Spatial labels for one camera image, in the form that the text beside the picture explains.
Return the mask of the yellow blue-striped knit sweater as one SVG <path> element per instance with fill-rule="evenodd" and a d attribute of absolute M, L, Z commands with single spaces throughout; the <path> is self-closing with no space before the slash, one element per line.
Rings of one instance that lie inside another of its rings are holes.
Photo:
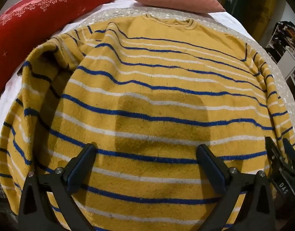
<path fill-rule="evenodd" d="M 30 171 L 51 173 L 95 143 L 74 200 L 96 230 L 194 230 L 220 198 L 198 145 L 255 173 L 269 169 L 266 137 L 295 144 L 279 89 L 250 44 L 193 19 L 120 17 L 56 35 L 23 64 L 0 183 L 18 213 Z"/>

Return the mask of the dark wooden doorway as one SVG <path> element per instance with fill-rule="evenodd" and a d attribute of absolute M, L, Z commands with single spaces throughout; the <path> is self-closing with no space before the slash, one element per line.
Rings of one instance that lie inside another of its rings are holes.
<path fill-rule="evenodd" d="M 226 12 L 235 17 L 259 41 L 274 14 L 276 0 L 223 0 Z"/>

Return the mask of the red floral long pillow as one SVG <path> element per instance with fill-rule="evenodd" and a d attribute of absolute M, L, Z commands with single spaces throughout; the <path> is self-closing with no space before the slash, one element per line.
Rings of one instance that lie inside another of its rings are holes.
<path fill-rule="evenodd" d="M 21 0 L 0 16 L 0 93 L 29 53 L 66 24 L 114 0 Z"/>

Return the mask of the beige heart-dotted quilt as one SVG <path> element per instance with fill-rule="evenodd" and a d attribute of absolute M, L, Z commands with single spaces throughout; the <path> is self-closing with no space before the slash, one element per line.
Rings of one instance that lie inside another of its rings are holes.
<path fill-rule="evenodd" d="M 106 21 L 117 17 L 138 16 L 144 14 L 150 14 L 161 19 L 185 20 L 191 18 L 207 27 L 223 33 L 234 35 L 244 42 L 250 44 L 250 46 L 253 47 L 253 49 L 255 49 L 259 53 L 259 55 L 261 55 L 263 59 L 267 62 L 268 67 L 275 78 L 275 85 L 279 91 L 279 95 L 281 96 L 286 109 L 288 110 L 295 134 L 295 100 L 293 99 L 293 95 L 286 83 L 285 77 L 282 75 L 278 65 L 271 59 L 271 57 L 257 43 L 257 41 L 255 41 L 250 36 L 250 34 L 248 34 L 242 24 L 237 19 L 235 19 L 235 17 L 228 14 L 227 12 L 197 15 L 194 13 L 155 7 L 133 6 L 125 8 L 116 7 L 109 9 L 98 7 L 94 9 L 93 12 L 83 15 L 79 26 L 88 26 L 96 22 Z"/>

